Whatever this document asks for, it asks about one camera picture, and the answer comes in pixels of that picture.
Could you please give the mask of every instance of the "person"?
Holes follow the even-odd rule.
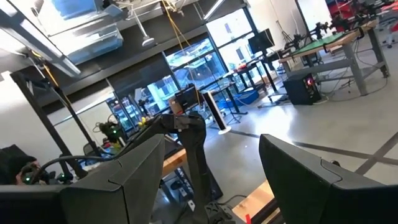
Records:
[[[22,180],[22,168],[29,163],[32,163],[33,166],[36,166],[36,168],[40,168],[39,162],[33,156],[16,156],[8,160],[10,175],[9,184],[25,185],[24,181]]]

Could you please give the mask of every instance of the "wooden board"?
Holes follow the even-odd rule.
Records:
[[[232,211],[243,221],[246,221],[246,215],[250,217],[255,216],[261,209],[263,209],[272,199],[274,194],[272,193],[271,187],[268,181],[262,183],[254,192],[248,195],[239,205],[235,206]]]
[[[375,28],[376,25],[377,25],[377,21],[370,21],[367,24],[362,25],[362,29],[363,29],[364,32],[366,32],[366,31],[368,31],[370,29]],[[340,38],[339,40],[326,45],[326,48],[327,49],[331,49],[333,47],[341,46],[343,44],[348,44],[352,40],[354,40],[355,38],[359,37],[360,34],[361,33],[359,32],[359,30],[356,29],[355,31],[350,32],[349,34],[345,35],[344,37]],[[319,52],[321,50],[323,50],[323,47],[318,47],[318,48],[315,48],[315,49],[312,49],[312,50],[308,50],[306,52],[302,52],[301,54],[294,55],[293,57],[289,56],[289,57],[286,57],[286,58],[282,58],[282,59],[279,60],[279,63],[287,62],[288,60],[292,60],[293,58],[304,57],[306,55],[314,54],[314,53],[317,53],[317,52]]]
[[[178,153],[172,155],[170,158],[166,159],[163,162],[163,174],[162,177],[173,172],[175,169],[182,166],[187,161],[187,152],[185,149],[182,149]]]

